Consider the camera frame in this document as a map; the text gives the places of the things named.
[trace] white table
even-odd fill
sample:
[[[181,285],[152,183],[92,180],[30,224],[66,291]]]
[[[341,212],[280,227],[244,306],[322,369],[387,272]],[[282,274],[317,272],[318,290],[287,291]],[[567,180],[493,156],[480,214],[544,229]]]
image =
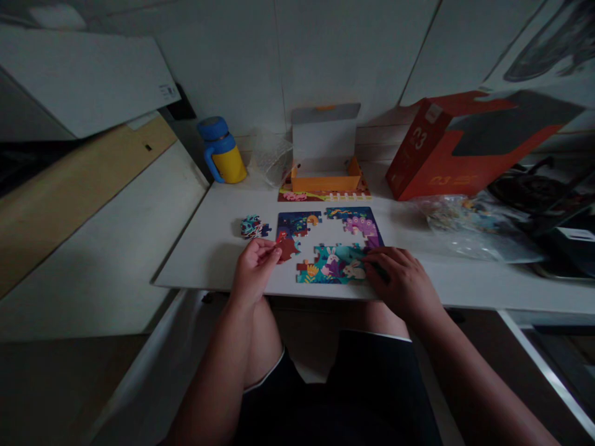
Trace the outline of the white table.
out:
[[[388,163],[363,162],[361,167],[374,196],[362,203],[279,203],[277,191],[259,188],[250,180],[238,185],[213,184],[155,285],[229,291],[237,256],[246,245],[240,238],[240,221],[249,214],[258,214],[271,225],[273,230],[267,238],[274,240],[279,212],[370,206],[385,245],[409,249],[419,258],[444,305],[595,314],[594,286],[544,279],[524,266],[470,260],[451,252],[434,237],[411,204],[392,198],[384,179]],[[325,218],[300,240],[302,253],[275,269],[267,294],[374,299],[367,285],[296,282],[296,264],[314,259],[314,245],[359,242],[363,246],[362,238],[344,233],[340,221]]]

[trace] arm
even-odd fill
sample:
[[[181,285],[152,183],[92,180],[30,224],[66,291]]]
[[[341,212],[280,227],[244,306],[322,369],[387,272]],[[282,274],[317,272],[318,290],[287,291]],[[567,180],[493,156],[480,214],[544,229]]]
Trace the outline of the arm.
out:
[[[234,285],[168,435],[169,445],[231,443],[240,414],[253,313],[281,255],[253,239],[236,265]]]
[[[415,330],[428,351],[466,442],[558,445],[450,319],[416,258],[406,250],[383,247],[363,260],[379,297]],[[388,282],[370,262],[387,272]]]

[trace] open box lid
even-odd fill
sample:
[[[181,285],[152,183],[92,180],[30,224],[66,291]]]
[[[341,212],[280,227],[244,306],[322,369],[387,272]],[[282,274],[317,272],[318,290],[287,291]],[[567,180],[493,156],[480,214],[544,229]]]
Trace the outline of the open box lid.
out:
[[[293,159],[300,164],[300,176],[346,171],[355,154],[360,108],[360,103],[348,103],[293,110]]]

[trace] left hand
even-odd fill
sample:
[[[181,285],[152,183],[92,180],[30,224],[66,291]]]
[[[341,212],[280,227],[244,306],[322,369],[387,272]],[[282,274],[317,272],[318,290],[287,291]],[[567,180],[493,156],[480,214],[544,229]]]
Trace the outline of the left hand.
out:
[[[253,238],[237,259],[231,298],[248,304],[258,302],[280,257],[281,249],[275,248],[275,242]]]

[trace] red box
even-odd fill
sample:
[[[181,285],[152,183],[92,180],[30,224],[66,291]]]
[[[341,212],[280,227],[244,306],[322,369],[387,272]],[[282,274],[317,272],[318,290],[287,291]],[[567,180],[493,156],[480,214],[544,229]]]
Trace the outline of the red box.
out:
[[[397,200],[475,195],[584,109],[533,92],[426,98],[386,178]]]

